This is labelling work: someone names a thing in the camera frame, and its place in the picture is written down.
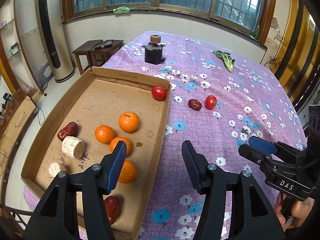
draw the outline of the floral pattern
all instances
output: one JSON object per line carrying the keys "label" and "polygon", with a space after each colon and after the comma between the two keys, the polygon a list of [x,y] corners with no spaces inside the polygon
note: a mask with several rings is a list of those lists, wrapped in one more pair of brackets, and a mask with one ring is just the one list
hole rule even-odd
{"label": "floral pattern", "polygon": [[[151,34],[161,35],[166,45],[163,64],[144,62],[142,45],[148,43]],[[212,53],[217,49],[228,51],[235,59],[231,73]],[[298,116],[271,71],[228,49],[161,32],[140,35],[113,55],[104,67],[155,76],[171,84],[161,158],[139,230],[140,240],[184,240],[194,236],[204,197],[191,186],[181,156],[184,140],[190,140],[209,163],[225,171],[250,171],[274,203],[277,192],[264,183],[259,167],[238,154],[239,146],[248,143],[251,136],[281,141],[298,149],[306,147]],[[204,107],[208,95],[214,95],[218,101],[212,110]],[[188,107],[191,98],[203,104],[200,111]],[[37,205],[33,199],[27,198],[30,206]],[[228,202],[222,239],[228,236],[230,216],[231,202]]]}

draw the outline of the blue gripper pad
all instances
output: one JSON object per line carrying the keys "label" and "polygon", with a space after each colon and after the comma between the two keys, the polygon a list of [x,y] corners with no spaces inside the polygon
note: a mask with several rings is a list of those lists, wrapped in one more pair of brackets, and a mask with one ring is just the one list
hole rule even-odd
{"label": "blue gripper pad", "polygon": [[250,137],[249,145],[266,154],[275,154],[277,152],[277,149],[273,143],[267,142],[255,136]]}
{"label": "blue gripper pad", "polygon": [[116,188],[124,160],[127,156],[127,145],[123,141],[119,141],[112,154],[116,157],[108,173],[107,191],[109,194]]}

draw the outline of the green cloth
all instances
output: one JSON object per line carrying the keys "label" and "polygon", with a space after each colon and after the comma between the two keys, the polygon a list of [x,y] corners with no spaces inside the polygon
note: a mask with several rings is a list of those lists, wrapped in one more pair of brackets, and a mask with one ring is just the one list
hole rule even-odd
{"label": "green cloth", "polygon": [[124,13],[124,12],[130,12],[130,8],[126,6],[119,7],[117,9],[113,9],[113,13]]}

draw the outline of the shelf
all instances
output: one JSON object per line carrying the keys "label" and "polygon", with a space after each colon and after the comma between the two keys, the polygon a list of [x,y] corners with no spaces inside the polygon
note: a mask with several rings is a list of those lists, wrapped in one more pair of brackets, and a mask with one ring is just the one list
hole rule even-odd
{"label": "shelf", "polygon": [[13,54],[11,57],[9,57],[8,60],[10,60],[12,57],[14,57],[15,55],[17,55],[20,51],[21,51],[21,49],[19,49],[15,54]]}
{"label": "shelf", "polygon": [[11,25],[14,22],[14,19],[12,19],[10,22],[8,22],[5,26],[3,26],[0,30],[6,29],[7,26]]}

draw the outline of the dried red date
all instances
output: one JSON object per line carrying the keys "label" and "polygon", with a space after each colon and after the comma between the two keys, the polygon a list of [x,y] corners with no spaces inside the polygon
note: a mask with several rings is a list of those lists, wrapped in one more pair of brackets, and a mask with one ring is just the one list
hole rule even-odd
{"label": "dried red date", "polygon": [[70,122],[65,128],[62,128],[60,132],[58,132],[57,137],[60,141],[63,141],[67,136],[78,135],[78,125],[75,122]]}
{"label": "dried red date", "polygon": [[190,99],[188,106],[196,111],[199,111],[202,107],[202,104],[198,100]]}
{"label": "dried red date", "polygon": [[118,198],[113,196],[107,197],[103,202],[107,211],[109,224],[112,225],[120,215],[121,202]]}

